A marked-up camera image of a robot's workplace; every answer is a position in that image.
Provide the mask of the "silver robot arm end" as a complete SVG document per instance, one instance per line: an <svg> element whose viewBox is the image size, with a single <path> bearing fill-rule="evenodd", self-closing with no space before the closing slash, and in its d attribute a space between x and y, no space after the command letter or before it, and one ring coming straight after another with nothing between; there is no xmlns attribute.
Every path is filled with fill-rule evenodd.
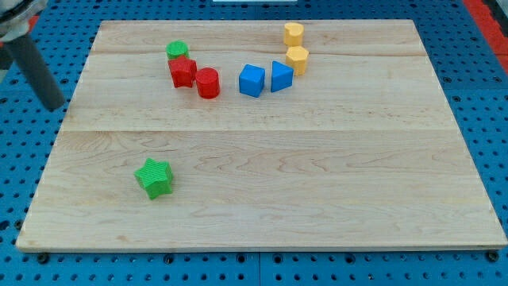
<svg viewBox="0 0 508 286"><path fill-rule="evenodd" d="M47 7L48 0L1 0L1 42L29 32L29 20Z"/></svg>

